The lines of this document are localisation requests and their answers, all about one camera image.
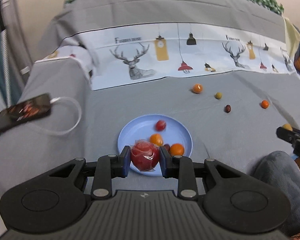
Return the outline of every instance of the smartphone screen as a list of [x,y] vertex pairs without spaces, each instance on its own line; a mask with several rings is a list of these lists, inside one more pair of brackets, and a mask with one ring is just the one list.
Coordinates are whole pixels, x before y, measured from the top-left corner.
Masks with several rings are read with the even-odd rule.
[[18,124],[42,118],[50,114],[49,94],[43,94],[11,106],[0,112],[0,131],[6,131]]

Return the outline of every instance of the person's leg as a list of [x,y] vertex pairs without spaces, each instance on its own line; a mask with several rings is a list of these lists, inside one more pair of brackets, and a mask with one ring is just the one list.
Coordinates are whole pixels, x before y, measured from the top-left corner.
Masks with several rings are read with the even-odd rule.
[[282,151],[264,157],[253,177],[280,189],[289,199],[291,213],[281,231],[288,236],[300,233],[300,169],[293,159]]

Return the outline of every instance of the clock face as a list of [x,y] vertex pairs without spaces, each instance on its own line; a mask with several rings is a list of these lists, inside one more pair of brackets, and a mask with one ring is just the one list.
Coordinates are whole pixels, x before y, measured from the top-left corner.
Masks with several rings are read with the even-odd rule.
[[163,41],[159,41],[157,45],[158,45],[159,48],[163,48],[164,43],[163,43]]

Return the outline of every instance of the white charging cable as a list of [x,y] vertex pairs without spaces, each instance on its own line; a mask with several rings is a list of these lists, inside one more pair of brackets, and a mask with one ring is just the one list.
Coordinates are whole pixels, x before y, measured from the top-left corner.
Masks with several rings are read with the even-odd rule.
[[47,135],[52,135],[52,136],[61,136],[61,135],[65,135],[67,133],[70,133],[74,128],[77,127],[77,125],[79,124],[79,122],[81,120],[81,117],[82,117],[81,106],[80,106],[80,104],[77,100],[75,100],[74,98],[70,98],[70,97],[53,98],[53,99],[50,100],[50,103],[54,104],[57,101],[70,101],[70,102],[74,103],[74,105],[77,107],[78,120],[72,128],[70,128],[69,130],[65,130],[65,131],[51,131],[51,130],[47,130],[45,128],[39,127],[39,126],[37,126],[33,123],[27,123],[27,125],[30,126],[31,128],[33,128],[34,130],[36,130],[37,132],[44,133],[44,134],[47,134]]

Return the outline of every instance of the blue plate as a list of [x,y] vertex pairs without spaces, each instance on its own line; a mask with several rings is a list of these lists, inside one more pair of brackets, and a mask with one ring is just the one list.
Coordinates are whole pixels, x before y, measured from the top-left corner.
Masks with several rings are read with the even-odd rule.
[[[158,132],[154,126],[159,120],[164,120],[167,127],[164,131]],[[190,157],[192,153],[192,138],[188,129],[176,119],[163,114],[146,114],[133,119],[122,128],[118,137],[118,151],[121,153],[124,146],[134,145],[136,140],[149,138],[154,133],[160,133],[164,144],[170,146],[174,143],[181,143],[185,147],[184,156]],[[141,172],[132,163],[130,168],[146,176],[162,176],[160,164],[158,163],[154,171]]]

